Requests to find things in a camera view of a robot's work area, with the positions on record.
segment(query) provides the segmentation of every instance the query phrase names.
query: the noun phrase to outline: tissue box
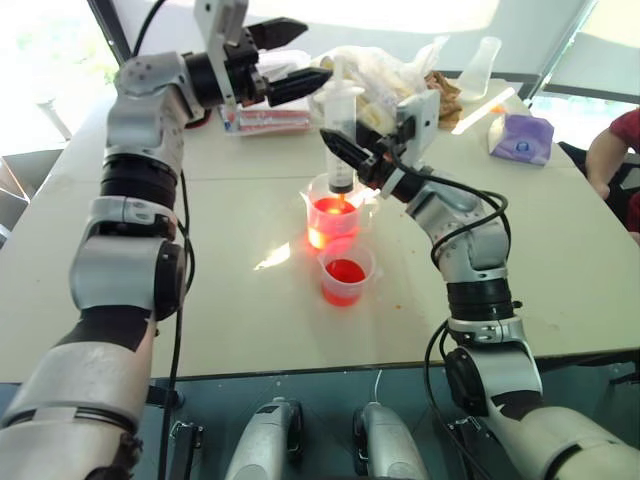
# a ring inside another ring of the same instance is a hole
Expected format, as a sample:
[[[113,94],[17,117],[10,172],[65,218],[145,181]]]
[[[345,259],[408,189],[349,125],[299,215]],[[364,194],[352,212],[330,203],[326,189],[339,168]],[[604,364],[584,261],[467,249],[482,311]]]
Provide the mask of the tissue box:
[[[489,153],[508,160],[545,165],[552,141],[553,125],[544,118],[505,114],[489,128]]]

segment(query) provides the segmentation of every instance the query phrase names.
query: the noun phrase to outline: person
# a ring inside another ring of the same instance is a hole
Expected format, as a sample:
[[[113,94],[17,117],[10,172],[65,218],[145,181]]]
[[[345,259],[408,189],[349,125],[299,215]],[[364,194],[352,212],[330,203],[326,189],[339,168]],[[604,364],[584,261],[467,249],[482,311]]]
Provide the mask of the person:
[[[609,183],[622,166],[629,148],[640,153],[640,109],[615,119],[591,143],[585,162],[587,180],[607,201],[625,224],[633,239],[640,245],[640,191],[612,194]]]

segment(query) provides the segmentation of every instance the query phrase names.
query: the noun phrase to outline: measuring cup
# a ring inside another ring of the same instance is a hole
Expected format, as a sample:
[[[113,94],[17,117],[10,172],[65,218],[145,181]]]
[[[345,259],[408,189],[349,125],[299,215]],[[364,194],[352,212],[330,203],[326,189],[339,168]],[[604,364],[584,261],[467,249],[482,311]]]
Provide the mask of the measuring cup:
[[[329,213],[318,208],[318,201],[337,199],[338,196],[329,190],[328,175],[323,173],[315,177],[300,192],[307,206],[307,238],[318,250],[323,250],[329,243],[339,238],[355,239],[363,228],[361,225],[365,207],[371,207],[368,217],[371,219],[377,211],[377,202],[373,199],[376,193],[356,182],[353,190],[344,196],[344,200],[353,206],[353,211],[340,214]]]
[[[338,307],[347,307],[356,303],[376,269],[376,259],[371,250],[345,238],[331,242],[318,255],[318,261],[322,267],[322,294],[329,303]],[[346,271],[343,268],[340,272],[342,275],[339,275],[335,269],[331,268],[336,265],[335,262],[342,262],[343,266],[350,268]],[[353,275],[354,269],[359,275]],[[352,281],[354,278],[361,278],[361,280]]]

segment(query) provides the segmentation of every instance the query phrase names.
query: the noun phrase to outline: person's arm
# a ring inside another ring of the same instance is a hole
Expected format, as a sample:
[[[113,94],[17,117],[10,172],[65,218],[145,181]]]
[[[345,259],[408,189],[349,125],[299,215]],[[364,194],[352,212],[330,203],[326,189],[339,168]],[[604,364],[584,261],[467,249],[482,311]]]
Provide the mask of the person's arm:
[[[606,199],[609,182],[624,162],[629,146],[609,129],[598,135],[587,152],[587,179],[596,192]]]

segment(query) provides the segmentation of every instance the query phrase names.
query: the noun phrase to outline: red liquid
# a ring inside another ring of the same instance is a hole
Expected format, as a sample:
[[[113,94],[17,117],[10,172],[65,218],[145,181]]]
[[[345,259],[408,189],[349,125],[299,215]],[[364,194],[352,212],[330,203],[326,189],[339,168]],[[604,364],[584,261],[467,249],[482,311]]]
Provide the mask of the red liquid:
[[[314,202],[313,206],[320,210],[321,212],[329,213],[331,215],[344,215],[346,213],[351,213],[356,211],[356,207],[354,207],[351,203],[344,199],[344,195],[340,195],[338,198],[336,197],[325,197],[321,198]],[[309,243],[318,250],[322,250],[326,247],[333,238],[330,235],[327,235],[324,232],[320,232],[315,228],[308,228],[308,238]]]
[[[325,269],[336,280],[343,283],[357,283],[365,279],[364,270],[356,262],[346,259],[338,259],[330,262]],[[355,297],[340,297],[330,291],[328,291],[324,285],[322,286],[322,294],[324,298],[338,307],[347,307],[356,303],[360,295]]]

